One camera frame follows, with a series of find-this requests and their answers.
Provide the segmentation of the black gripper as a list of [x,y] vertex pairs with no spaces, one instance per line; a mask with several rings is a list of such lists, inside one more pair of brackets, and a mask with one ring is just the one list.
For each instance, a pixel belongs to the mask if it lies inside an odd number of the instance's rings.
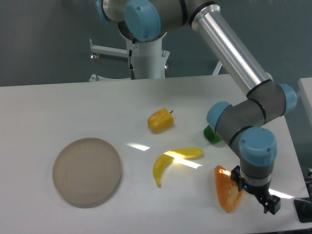
[[271,195],[269,186],[271,183],[271,175],[265,178],[252,178],[243,173],[240,166],[236,166],[231,171],[230,179],[234,181],[238,187],[238,191],[246,191],[256,197],[257,201],[263,206],[263,212],[275,215],[281,208],[281,198]]

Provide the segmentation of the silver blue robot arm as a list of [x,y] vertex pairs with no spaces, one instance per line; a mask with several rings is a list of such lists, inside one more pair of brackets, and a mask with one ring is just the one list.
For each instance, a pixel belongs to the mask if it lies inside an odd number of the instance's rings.
[[189,24],[201,34],[247,98],[235,106],[219,102],[207,113],[209,126],[239,157],[231,180],[254,195],[265,213],[277,213],[281,200],[269,193],[276,138],[263,125],[295,108],[293,88],[272,81],[212,0],[97,0],[95,6],[100,19],[117,22],[127,39],[131,79],[164,77],[164,51],[151,44],[170,30]]

